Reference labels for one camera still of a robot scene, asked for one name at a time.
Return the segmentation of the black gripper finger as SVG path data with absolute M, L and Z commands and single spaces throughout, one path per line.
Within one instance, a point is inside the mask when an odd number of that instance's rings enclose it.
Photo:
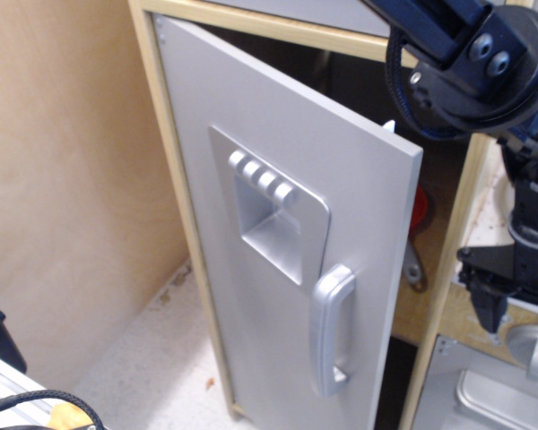
M 462 264 L 458 279 L 471 295 L 481 327 L 497 334 L 508 308 L 508 297 L 518 288 L 514 282 L 514 246 L 466 246 L 456 253 Z

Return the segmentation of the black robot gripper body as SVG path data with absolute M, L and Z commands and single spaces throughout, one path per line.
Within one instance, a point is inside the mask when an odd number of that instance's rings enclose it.
M 508 225 L 514 240 L 514 282 L 538 296 L 538 142 L 499 137 L 498 144 L 515 191 Z

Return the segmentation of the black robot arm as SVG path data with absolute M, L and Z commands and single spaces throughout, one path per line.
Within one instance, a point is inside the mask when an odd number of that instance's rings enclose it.
M 510 245 L 462 248 L 460 280 L 481 327 L 516 298 L 538 305 L 538 12 L 486 1 L 373 1 L 390 26 L 386 84 L 431 140 L 485 133 L 499 144 L 515 205 Z

